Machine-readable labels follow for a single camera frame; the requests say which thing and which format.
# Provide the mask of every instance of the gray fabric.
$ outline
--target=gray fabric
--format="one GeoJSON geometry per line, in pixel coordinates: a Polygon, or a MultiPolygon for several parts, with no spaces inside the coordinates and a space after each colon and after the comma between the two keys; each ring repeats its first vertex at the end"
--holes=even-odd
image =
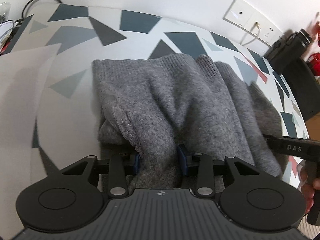
{"type": "MultiPolygon", "coordinates": [[[[141,154],[129,188],[174,188],[181,182],[176,146],[223,160],[237,156],[273,176],[281,169],[268,149],[247,85],[225,63],[186,54],[150,60],[95,60],[94,79],[106,121],[99,140],[123,139],[141,154]]],[[[223,189],[217,178],[216,191],[223,189]]]]}

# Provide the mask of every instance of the human hand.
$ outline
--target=human hand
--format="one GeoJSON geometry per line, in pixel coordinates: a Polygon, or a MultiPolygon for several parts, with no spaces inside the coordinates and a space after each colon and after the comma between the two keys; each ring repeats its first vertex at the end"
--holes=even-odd
{"type": "MultiPolygon", "coordinates": [[[[307,170],[305,167],[301,168],[300,179],[301,181],[306,181],[308,178],[307,170]]],[[[320,190],[320,178],[316,178],[312,185],[305,184],[301,187],[301,193],[304,195],[307,201],[306,214],[310,212],[310,209],[313,206],[313,197],[315,195],[315,190],[320,190]]]]}

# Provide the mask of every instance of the folded sweater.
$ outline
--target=folded sweater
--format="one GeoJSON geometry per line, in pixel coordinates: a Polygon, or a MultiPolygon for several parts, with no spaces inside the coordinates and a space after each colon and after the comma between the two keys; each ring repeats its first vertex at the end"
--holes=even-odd
{"type": "MultiPolygon", "coordinates": [[[[194,60],[171,54],[150,60],[95,60],[92,68],[104,115],[99,140],[130,144],[141,156],[130,190],[180,187],[179,143],[191,152],[219,160],[236,156],[281,175],[259,127],[281,131],[279,114],[256,85],[248,89],[229,65],[205,55],[194,60]],[[254,109],[255,104],[258,109],[265,105],[271,114],[254,109]]],[[[222,179],[216,178],[216,192],[223,188],[222,179]]]]}

